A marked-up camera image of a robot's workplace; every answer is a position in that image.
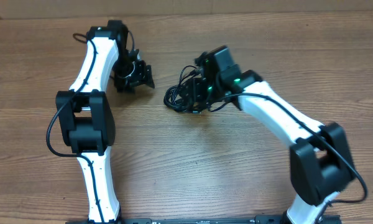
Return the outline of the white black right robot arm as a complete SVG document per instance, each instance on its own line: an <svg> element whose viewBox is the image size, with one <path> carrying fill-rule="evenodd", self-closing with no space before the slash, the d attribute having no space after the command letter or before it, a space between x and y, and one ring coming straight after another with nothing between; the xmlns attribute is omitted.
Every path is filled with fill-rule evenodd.
<svg viewBox="0 0 373 224"><path fill-rule="evenodd" d="M265 125L289 150L290 180L296 192L280 223L329 223L325 211L340 203L338 195L354 180L367 185L355 168L344 129L323 124L295 109L253 70L243 72L227 46L203 52L192 71L180 75L170 101L177 111L214 112L232 103Z"/></svg>

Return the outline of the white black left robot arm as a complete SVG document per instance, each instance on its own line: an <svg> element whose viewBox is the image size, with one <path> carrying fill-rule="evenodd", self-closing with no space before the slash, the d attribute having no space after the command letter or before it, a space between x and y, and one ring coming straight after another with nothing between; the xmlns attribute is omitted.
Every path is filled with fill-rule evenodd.
<svg viewBox="0 0 373 224"><path fill-rule="evenodd" d="M132 32L121 20L93 26L86 34L73 34L75 40L86 44L86 56L70 88L57 92L57 111L46 132L50 152L65 157L50 142L58 121L63 141L71 148L68 156L79 162L89 201L86 223L122 222L110 162L116 126L106 96L109 81L118 92L132 93L140 85L155 86L151 66L140 58L139 49L127 48L130 37Z"/></svg>

